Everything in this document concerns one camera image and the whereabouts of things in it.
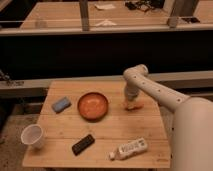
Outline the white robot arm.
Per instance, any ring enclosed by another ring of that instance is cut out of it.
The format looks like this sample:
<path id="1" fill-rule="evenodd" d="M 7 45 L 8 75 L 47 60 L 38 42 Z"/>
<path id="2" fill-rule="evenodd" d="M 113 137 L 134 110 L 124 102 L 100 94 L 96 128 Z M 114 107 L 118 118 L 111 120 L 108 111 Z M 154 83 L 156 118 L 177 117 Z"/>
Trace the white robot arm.
<path id="1" fill-rule="evenodd" d="M 143 64 L 126 69 L 124 95 L 134 101 L 142 90 L 174 113 L 171 171 L 213 171 L 213 102 L 180 93 L 147 75 Z"/>

